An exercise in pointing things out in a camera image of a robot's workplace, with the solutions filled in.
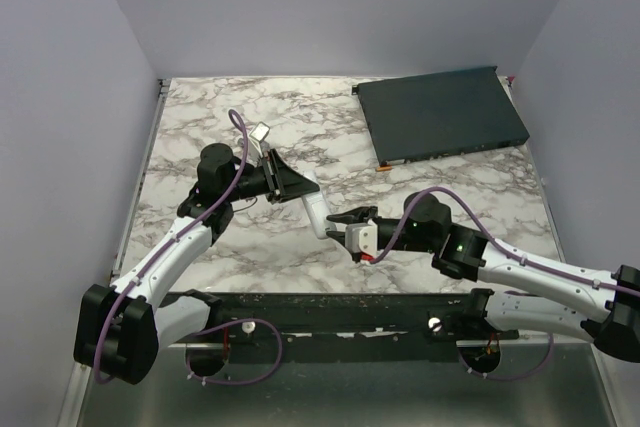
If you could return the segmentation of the white remote control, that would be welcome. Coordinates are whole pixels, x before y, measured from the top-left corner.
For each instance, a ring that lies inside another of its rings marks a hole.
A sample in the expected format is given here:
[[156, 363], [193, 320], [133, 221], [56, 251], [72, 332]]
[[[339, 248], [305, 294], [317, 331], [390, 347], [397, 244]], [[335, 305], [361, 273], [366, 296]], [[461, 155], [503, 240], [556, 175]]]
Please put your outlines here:
[[315, 236], [320, 240], [328, 238], [327, 231], [334, 228], [327, 220], [330, 215], [329, 205], [313, 171], [305, 171], [304, 177], [316, 184], [317, 191], [302, 196], [303, 206], [309, 218]]

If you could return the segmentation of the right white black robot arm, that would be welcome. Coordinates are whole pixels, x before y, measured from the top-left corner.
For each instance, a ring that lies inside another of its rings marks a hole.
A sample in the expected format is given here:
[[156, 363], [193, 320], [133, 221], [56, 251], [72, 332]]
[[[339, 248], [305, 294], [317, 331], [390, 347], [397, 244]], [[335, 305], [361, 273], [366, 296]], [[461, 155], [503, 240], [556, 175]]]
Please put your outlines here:
[[530, 254], [491, 235], [475, 214], [470, 227], [454, 222], [439, 194], [470, 212], [452, 190], [430, 187], [405, 200], [399, 219], [379, 216], [374, 206], [329, 214], [326, 234], [356, 262], [377, 264], [393, 251], [425, 252], [449, 278], [505, 287], [461, 312], [461, 329], [471, 338], [510, 330], [560, 334], [638, 362], [638, 268], [596, 270]]

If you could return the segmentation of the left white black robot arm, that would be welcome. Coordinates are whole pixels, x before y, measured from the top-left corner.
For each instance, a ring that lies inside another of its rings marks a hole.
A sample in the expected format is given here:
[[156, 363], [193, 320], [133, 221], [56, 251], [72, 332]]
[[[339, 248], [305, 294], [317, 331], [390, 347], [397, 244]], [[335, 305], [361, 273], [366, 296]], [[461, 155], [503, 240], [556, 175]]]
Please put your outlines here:
[[97, 383], [135, 385], [160, 350], [191, 335], [209, 342], [220, 334], [219, 298], [195, 290], [165, 298], [225, 232], [234, 202], [260, 196], [272, 204], [300, 199], [313, 226], [322, 223], [313, 206], [321, 198], [315, 177], [289, 167], [276, 150], [267, 150], [256, 164], [223, 143], [201, 151], [197, 181], [160, 244], [128, 273], [108, 286], [92, 285], [82, 297], [73, 357], [92, 367]]

